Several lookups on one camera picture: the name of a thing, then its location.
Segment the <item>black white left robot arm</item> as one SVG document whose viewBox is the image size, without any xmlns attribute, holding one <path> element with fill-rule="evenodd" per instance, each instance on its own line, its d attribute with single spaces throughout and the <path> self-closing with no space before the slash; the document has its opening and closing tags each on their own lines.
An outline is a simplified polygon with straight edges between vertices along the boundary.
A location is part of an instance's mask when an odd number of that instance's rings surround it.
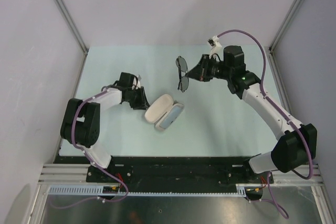
<svg viewBox="0 0 336 224">
<path fill-rule="evenodd" d="M 139 75 L 122 72 L 119 80 L 102 87 L 98 94 L 85 100 L 70 99 L 60 129 L 61 138 L 99 168 L 97 174 L 105 182 L 115 178 L 116 169 L 110 165 L 112 156 L 99 143 L 101 114 L 123 102 L 134 110 L 149 108 Z"/>
</svg>

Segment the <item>blue square cleaning cloth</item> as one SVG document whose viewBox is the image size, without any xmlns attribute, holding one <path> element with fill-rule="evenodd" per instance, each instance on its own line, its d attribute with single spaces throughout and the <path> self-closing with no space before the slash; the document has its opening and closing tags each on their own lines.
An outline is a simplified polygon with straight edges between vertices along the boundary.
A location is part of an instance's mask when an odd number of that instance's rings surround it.
<svg viewBox="0 0 336 224">
<path fill-rule="evenodd" d="M 172 107 L 171 111 L 167 114 L 167 116 L 160 123 L 160 127 L 163 129 L 167 129 L 176 120 L 176 118 L 182 113 L 182 111 L 183 111 L 183 108 L 180 106 Z"/>
</svg>

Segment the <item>black gold aviator sunglasses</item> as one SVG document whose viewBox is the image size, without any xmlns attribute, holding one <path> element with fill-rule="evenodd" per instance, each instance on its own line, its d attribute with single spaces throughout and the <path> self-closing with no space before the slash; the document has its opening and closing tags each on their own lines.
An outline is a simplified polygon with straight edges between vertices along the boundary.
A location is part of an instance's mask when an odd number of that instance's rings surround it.
<svg viewBox="0 0 336 224">
<path fill-rule="evenodd" d="M 188 72 L 188 67 L 185 59 L 182 56 L 178 56 L 176 58 L 175 64 L 178 68 L 178 75 L 179 75 L 179 83 L 178 83 L 178 90 L 181 92 L 185 92 L 189 86 L 189 79 L 186 76 Z"/>
</svg>

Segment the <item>pale green glasses case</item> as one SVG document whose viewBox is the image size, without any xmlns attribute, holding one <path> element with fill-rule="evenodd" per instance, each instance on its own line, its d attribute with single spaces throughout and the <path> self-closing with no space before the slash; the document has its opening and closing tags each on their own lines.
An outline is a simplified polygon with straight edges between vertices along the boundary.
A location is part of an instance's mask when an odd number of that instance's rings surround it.
<svg viewBox="0 0 336 224">
<path fill-rule="evenodd" d="M 160 123 L 174 106 L 180 106 L 184 110 L 183 104 L 175 101 L 171 95 L 164 94 L 150 105 L 144 114 L 144 118 L 148 123 L 153 124 L 156 130 L 163 132 L 166 129 L 161 128 Z"/>
</svg>

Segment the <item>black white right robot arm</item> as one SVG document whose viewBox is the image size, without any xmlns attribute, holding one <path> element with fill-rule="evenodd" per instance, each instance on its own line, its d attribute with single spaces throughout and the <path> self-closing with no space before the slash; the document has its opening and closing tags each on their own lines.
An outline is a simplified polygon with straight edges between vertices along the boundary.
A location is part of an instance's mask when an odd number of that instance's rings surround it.
<svg viewBox="0 0 336 224">
<path fill-rule="evenodd" d="M 287 173 L 303 164 L 312 164 L 316 156 L 317 129 L 312 124 L 304 125 L 271 99 L 261 80 L 246 69 L 240 46 L 225 47 L 223 60 L 203 54 L 186 77 L 201 82 L 213 78 L 226 80 L 230 92 L 250 105 L 272 130 L 277 144 L 272 151 L 246 162 L 242 169 L 245 181 L 254 183 L 264 172 Z"/>
</svg>

